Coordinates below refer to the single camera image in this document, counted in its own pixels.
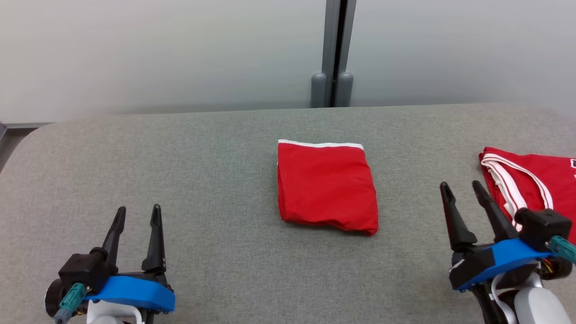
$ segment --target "white stripe trim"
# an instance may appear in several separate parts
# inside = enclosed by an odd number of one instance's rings
[[[516,216],[516,212],[520,208],[526,207],[526,201],[522,195],[519,195],[518,187],[516,187],[516,183],[510,176],[510,174],[498,163],[495,162],[481,162],[481,164],[488,168],[488,173],[494,179],[494,183],[500,188],[500,193],[504,197],[504,209],[508,212],[510,217],[512,217],[512,226],[517,231],[522,230],[522,225],[518,224],[514,216]]]
[[[548,191],[548,188],[546,188],[546,185],[542,181],[540,181],[540,179],[538,179],[538,177],[535,176],[533,173],[531,173],[530,171],[528,171],[525,168],[522,168],[518,164],[516,164],[516,163],[514,163],[508,159],[505,159],[499,155],[496,155],[496,154],[492,154],[492,153],[485,154],[484,157],[482,158],[481,164],[484,165],[485,161],[494,161],[496,163],[504,163],[513,169],[522,171],[522,172],[526,173],[527,175],[529,175],[532,178],[532,180],[534,180],[534,182],[536,182],[536,185],[538,185],[538,189],[540,190],[540,195],[542,197],[542,200],[544,201],[544,208],[554,209],[554,202],[552,200],[552,195],[550,194],[550,191]],[[513,179],[512,179],[512,183],[506,182],[506,185],[508,187],[510,187],[511,184],[513,184],[516,187],[516,183],[514,182]]]
[[[483,160],[482,165],[488,168],[492,178],[494,178],[494,182],[501,188],[500,191],[502,191],[506,202],[511,203],[511,207],[513,208],[511,215],[514,217],[520,208],[526,207],[526,201],[516,186],[516,182],[500,164]]]
[[[364,150],[364,146],[362,146],[362,144],[356,144],[356,143],[319,143],[319,144],[313,144],[313,143],[301,143],[301,142],[289,141],[289,140],[278,140],[278,144],[294,144],[294,145],[299,145],[299,146],[307,146],[309,148],[337,148],[340,146],[348,146],[351,148],[358,148],[358,149]]]

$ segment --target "wire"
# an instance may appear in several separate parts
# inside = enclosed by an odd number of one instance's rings
[[[548,269],[548,272],[552,273],[554,271],[552,271],[552,268],[548,265],[548,264],[544,264],[544,266],[546,267],[546,269]]]

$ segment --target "red shorts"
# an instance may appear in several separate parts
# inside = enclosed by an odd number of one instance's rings
[[[576,158],[516,155],[486,147],[480,163],[494,201],[518,231],[522,225],[514,215],[520,208],[554,209],[576,221]],[[576,243],[574,228],[569,241]]]

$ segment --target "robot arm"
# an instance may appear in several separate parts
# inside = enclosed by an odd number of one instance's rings
[[[521,209],[515,219],[523,225],[518,233],[480,182],[472,183],[485,209],[494,244],[476,245],[447,183],[440,185],[450,247],[454,251],[449,278],[452,288],[471,291],[478,300],[486,324],[571,323],[558,299],[542,287],[541,279],[566,277],[572,270],[568,243],[571,221],[553,210]],[[499,293],[501,289],[511,289]]]
[[[155,205],[150,219],[151,235],[142,272],[119,273],[116,266],[126,208],[120,207],[102,247],[88,254],[73,254],[46,292],[46,312],[55,324],[87,314],[87,323],[105,324],[134,317],[136,324],[152,324],[154,314],[174,311],[176,297],[166,279],[162,215]]]

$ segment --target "gray tabletop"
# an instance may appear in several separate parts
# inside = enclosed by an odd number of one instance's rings
[[[157,323],[481,323],[450,288],[438,185],[492,239],[471,182],[485,146],[576,156],[549,111],[473,104],[114,116],[48,125],[0,174],[0,322],[50,323],[43,296],[72,253],[102,244],[126,206],[121,271],[139,270],[162,206],[176,312]],[[374,237],[284,223],[278,138],[364,145],[378,192]],[[547,282],[572,318],[574,276]],[[74,318],[82,323],[85,318]]]

